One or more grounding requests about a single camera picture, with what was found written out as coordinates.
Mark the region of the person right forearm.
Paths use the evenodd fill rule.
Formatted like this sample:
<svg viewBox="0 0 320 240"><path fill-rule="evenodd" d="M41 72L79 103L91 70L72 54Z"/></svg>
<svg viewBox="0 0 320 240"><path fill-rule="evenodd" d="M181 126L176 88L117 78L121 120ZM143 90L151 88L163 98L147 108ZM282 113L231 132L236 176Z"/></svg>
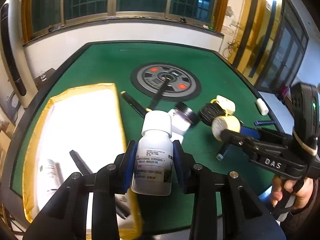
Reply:
<svg viewBox="0 0 320 240"><path fill-rule="evenodd" d="M307 205L291 211L280 226L286 239L319 239L319 180L313 180L313 191Z"/></svg>

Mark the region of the person right hand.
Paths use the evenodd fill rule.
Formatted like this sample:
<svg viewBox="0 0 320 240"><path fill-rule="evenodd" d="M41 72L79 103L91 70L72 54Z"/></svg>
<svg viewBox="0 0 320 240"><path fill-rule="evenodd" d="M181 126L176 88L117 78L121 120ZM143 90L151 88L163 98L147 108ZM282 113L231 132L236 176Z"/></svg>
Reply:
<svg viewBox="0 0 320 240"><path fill-rule="evenodd" d="M287 180L283 182L279 176L274 176L272 180L272 191L270 194L270 201L273 207L276 207L279 201L283 198L283 192L287 191L296 196L295 203L293 205L294 210L304 208L309 202L313 192L313 180L311 178L304 179L303 187L296 193L293 192L293 187L297 181Z"/></svg>

